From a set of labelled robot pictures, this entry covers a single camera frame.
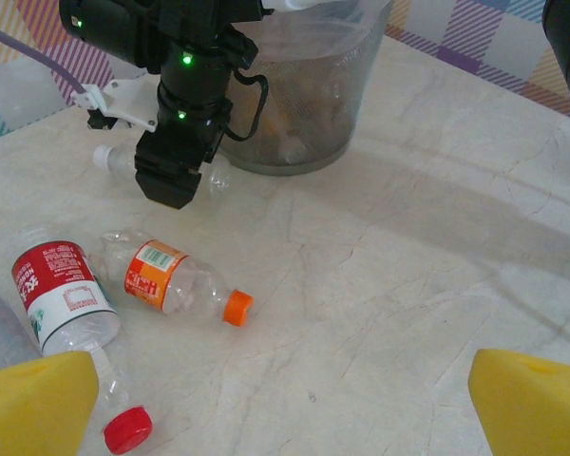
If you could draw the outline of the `red and white label bottle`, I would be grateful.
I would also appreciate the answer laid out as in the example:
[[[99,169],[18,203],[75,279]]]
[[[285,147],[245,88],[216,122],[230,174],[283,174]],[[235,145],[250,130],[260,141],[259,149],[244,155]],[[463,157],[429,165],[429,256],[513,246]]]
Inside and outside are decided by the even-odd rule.
[[[102,447],[124,456],[154,423],[134,385],[123,324],[80,244],[33,226],[19,234],[11,276],[44,356],[89,352],[99,379],[93,420]]]

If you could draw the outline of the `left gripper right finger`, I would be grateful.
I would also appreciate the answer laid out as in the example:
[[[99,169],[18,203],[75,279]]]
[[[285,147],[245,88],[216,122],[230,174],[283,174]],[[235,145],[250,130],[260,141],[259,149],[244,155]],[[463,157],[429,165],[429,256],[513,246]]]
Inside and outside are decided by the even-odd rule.
[[[570,365],[481,349],[468,390],[493,456],[570,456]]]

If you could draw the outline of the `white cap clear bottle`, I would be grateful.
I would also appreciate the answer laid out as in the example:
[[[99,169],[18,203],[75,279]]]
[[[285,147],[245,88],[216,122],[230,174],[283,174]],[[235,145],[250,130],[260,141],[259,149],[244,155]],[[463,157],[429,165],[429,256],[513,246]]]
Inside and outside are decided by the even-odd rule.
[[[134,164],[134,144],[123,142],[115,146],[99,145],[93,152],[93,163],[106,172],[120,187],[129,194],[141,197],[143,191],[136,183]],[[205,200],[218,200],[230,187],[231,164],[220,154],[213,161],[200,166],[200,183],[196,192]]]

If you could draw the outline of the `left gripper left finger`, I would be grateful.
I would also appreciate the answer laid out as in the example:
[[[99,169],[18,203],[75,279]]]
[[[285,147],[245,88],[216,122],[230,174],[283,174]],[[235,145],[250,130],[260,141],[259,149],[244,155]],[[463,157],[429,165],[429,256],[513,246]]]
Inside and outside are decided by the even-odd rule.
[[[98,393],[86,351],[1,369],[0,456],[77,456]]]

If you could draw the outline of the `blue cap blue label bottle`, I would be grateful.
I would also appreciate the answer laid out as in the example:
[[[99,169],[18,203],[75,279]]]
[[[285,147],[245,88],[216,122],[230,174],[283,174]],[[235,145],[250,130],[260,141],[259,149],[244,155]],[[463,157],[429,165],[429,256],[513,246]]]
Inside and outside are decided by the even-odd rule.
[[[41,356],[10,305],[0,297],[0,369]]]

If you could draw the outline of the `silver wire mesh bin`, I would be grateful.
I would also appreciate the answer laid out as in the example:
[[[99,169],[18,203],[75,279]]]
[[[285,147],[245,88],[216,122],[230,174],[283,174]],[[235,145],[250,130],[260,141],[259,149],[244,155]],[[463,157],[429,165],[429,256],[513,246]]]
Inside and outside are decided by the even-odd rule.
[[[265,76],[269,92],[255,135],[244,142],[224,138],[221,154],[243,170],[270,176],[305,174],[339,159],[352,140],[392,5],[359,44],[317,59],[266,60],[257,44],[262,21],[237,24],[258,47],[247,73]]]

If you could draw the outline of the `orange cap orange label bottle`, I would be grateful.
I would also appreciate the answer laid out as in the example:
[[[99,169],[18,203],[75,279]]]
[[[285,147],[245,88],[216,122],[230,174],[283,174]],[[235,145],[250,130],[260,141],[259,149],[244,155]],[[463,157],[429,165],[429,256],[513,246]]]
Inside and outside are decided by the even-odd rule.
[[[133,229],[100,237],[89,258],[99,278],[163,313],[246,324],[255,299],[229,286],[208,263]]]

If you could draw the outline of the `plaid cloth backdrop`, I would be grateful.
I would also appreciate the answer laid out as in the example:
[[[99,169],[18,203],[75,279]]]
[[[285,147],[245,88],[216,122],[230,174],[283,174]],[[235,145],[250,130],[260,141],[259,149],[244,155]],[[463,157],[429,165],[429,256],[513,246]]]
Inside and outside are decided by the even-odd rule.
[[[394,0],[391,38],[570,117],[570,95],[542,29],[545,0]],[[58,0],[0,0],[0,29],[82,83],[143,71],[66,34]],[[0,137],[71,104],[62,77],[0,44]]]

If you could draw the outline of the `clear plastic bin liner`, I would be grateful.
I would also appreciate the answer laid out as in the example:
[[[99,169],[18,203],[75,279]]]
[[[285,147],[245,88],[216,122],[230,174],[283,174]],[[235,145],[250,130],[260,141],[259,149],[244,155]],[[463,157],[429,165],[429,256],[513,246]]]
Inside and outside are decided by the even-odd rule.
[[[257,44],[266,60],[317,59],[352,49],[388,10],[392,0],[287,0],[259,24]]]

